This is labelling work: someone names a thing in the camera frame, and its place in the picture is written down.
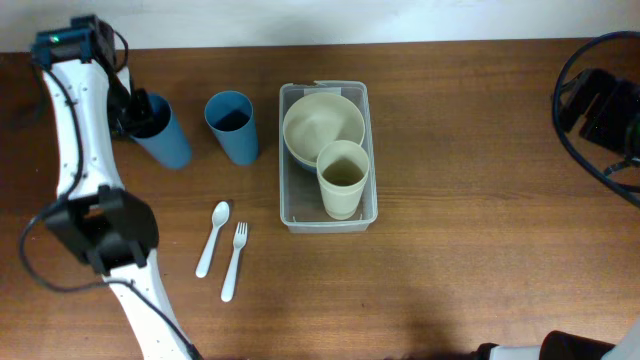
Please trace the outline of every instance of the wire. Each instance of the wire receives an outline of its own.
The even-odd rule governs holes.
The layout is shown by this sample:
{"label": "wire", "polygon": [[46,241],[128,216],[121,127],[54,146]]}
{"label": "wire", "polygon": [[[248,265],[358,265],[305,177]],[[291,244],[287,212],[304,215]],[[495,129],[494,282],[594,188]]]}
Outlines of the wire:
{"label": "wire", "polygon": [[609,166],[608,168],[604,169],[604,171],[602,172],[602,174],[606,177],[609,177],[615,173],[617,173],[618,171],[624,170],[626,168],[628,168],[629,166],[631,166],[631,163],[628,162],[627,160],[622,160],[618,163],[615,163],[611,166]]}
{"label": "wire", "polygon": [[560,95],[562,94],[563,87],[565,86],[564,81],[567,77],[567,73],[573,66],[573,64],[587,51],[591,48],[610,40],[614,39],[628,39],[628,38],[640,38],[640,32],[636,31],[618,31],[609,34],[605,34],[598,38],[595,38],[589,41],[587,44],[583,45],[580,49],[578,49],[567,62],[564,64],[562,70],[560,71],[560,75],[558,75],[558,80],[556,81],[556,86],[553,92],[553,101],[551,106],[551,115],[553,119],[553,127],[556,131],[556,135],[560,139],[560,142],[564,146],[564,148],[569,152],[569,155],[582,166],[589,174],[598,179],[601,183],[603,183],[606,187],[611,189],[616,194],[620,195],[625,200],[629,201],[631,204],[640,208],[640,199],[638,199],[635,195],[631,194],[628,190],[628,185],[620,185],[615,181],[604,176],[598,169],[596,169],[591,163],[589,163],[571,144],[569,139],[567,138],[564,130],[560,125]]}
{"label": "wire", "polygon": [[129,64],[129,43],[127,42],[127,40],[124,39],[124,36],[122,36],[119,32],[115,30],[113,32],[120,38],[120,41],[122,41],[122,45],[124,46],[124,59],[122,59],[122,64],[116,67],[116,73],[117,73],[120,70],[124,69],[124,67]]}
{"label": "wire", "polygon": [[72,101],[71,96],[65,89],[60,79],[58,79],[58,77],[55,76],[53,72],[51,72],[51,70],[48,70],[42,66],[40,67],[42,68],[42,71],[44,71],[47,75],[49,75],[49,77],[51,77],[51,79],[60,88],[62,94],[65,97],[65,104],[69,106],[69,111],[71,112],[71,117],[73,119],[73,125],[74,125],[75,135],[76,135],[76,143],[78,147],[78,165],[77,165],[76,173],[74,174],[73,182],[71,183],[71,186],[69,186],[69,188],[64,193],[58,196],[58,199],[56,199],[56,201],[54,201],[52,204],[42,209],[36,216],[34,216],[31,220],[29,220],[29,222],[27,223],[27,226],[25,226],[24,230],[20,234],[20,238],[18,240],[18,255],[20,257],[20,261],[23,267],[25,268],[27,273],[38,284],[42,285],[48,290],[51,290],[57,293],[66,293],[66,294],[75,293],[75,292],[86,291],[91,289],[106,288],[111,285],[126,286],[129,290],[131,290],[131,292],[133,292],[145,305],[147,305],[153,312],[155,312],[171,328],[171,330],[178,336],[178,338],[180,338],[180,341],[184,344],[188,354],[191,356],[192,359],[201,359],[202,357],[200,356],[200,353],[198,352],[196,347],[184,336],[184,334],[182,333],[182,331],[180,331],[177,325],[174,324],[173,321],[171,321],[171,319],[169,319],[169,317],[167,317],[167,315],[165,315],[160,309],[158,309],[157,306],[155,306],[151,301],[149,301],[149,299],[147,299],[138,289],[136,289],[136,287],[133,285],[132,282],[127,282],[124,280],[108,280],[103,282],[92,282],[92,283],[88,283],[80,286],[64,287],[64,286],[59,286],[51,283],[50,281],[42,277],[40,274],[38,274],[38,272],[33,268],[33,266],[31,266],[31,263],[29,262],[29,259],[25,251],[27,235],[29,235],[31,230],[39,222],[44,220],[49,214],[51,214],[55,210],[58,210],[60,207],[62,207],[64,204],[68,202],[69,196],[82,180],[82,174],[84,170],[84,148],[82,146],[82,139],[80,136],[80,126],[78,121],[78,114],[76,113],[76,109],[75,109],[75,103]]}
{"label": "wire", "polygon": [[625,185],[625,184],[620,184],[618,183],[618,186],[620,186],[622,189],[628,191],[628,192],[632,192],[632,193],[640,193],[640,186],[634,186],[634,185]]}

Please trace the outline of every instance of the fork handle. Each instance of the fork handle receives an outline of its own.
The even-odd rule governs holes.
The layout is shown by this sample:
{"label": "fork handle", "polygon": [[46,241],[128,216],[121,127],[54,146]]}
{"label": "fork handle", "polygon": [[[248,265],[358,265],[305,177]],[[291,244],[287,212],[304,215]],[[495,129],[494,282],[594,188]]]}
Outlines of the fork handle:
{"label": "fork handle", "polygon": [[198,261],[196,276],[199,278],[207,276],[207,273],[209,272],[211,258],[213,257],[213,249],[216,246],[216,238],[218,237],[218,230],[220,230],[220,227],[214,225],[211,230],[211,235],[209,235],[209,240],[207,240],[207,245],[205,245],[202,256],[200,256],[200,261]]}
{"label": "fork handle", "polygon": [[231,255],[231,263],[229,264],[229,270],[227,270],[227,277],[224,279],[224,285],[222,286],[222,295],[220,298],[224,302],[229,302],[233,298],[233,292],[236,288],[236,276],[238,274],[238,261],[240,260],[240,249],[233,249],[233,255]]}

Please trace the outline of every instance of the blue cup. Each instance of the blue cup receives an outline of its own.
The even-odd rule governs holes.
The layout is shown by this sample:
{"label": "blue cup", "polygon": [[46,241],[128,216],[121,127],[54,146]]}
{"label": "blue cup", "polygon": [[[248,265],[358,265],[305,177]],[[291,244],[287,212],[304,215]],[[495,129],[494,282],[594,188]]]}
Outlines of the blue cup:
{"label": "blue cup", "polygon": [[237,91],[214,95],[204,108],[204,118],[227,156],[236,165],[250,165],[258,158],[258,134],[253,105]]}
{"label": "blue cup", "polygon": [[157,94],[149,94],[149,102],[153,119],[159,126],[143,128],[131,138],[165,167],[169,169],[185,167],[191,161],[191,146],[171,110],[171,105]]}

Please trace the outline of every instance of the white spoon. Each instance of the white spoon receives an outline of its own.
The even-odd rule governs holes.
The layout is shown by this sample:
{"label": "white spoon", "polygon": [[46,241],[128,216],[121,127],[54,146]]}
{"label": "white spoon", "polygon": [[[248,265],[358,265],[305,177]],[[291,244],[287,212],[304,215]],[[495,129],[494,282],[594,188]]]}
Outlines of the white spoon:
{"label": "white spoon", "polygon": [[227,204],[226,201],[218,203],[213,210],[213,215],[211,215],[213,229],[211,230],[211,235],[209,235],[207,245],[204,247],[200,261],[198,261],[198,267],[196,267],[196,276],[199,278],[207,276],[209,272],[211,258],[213,257],[213,248],[216,246],[216,239],[218,238],[218,231],[220,231],[222,225],[226,224],[227,220],[229,220],[229,213],[229,204]]}

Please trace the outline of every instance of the spoon handle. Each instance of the spoon handle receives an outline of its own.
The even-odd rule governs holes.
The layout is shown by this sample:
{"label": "spoon handle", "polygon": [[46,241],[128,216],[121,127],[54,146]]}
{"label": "spoon handle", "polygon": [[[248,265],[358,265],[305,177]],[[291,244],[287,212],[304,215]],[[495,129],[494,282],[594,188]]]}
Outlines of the spoon handle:
{"label": "spoon handle", "polygon": [[211,235],[209,235],[209,240],[207,240],[207,245],[205,245],[202,256],[200,256],[200,261],[198,261],[196,276],[199,278],[207,276],[207,273],[209,272],[211,258],[213,257],[213,249],[216,246],[216,239],[218,238],[218,230],[220,230],[220,227],[214,225],[211,230]]}

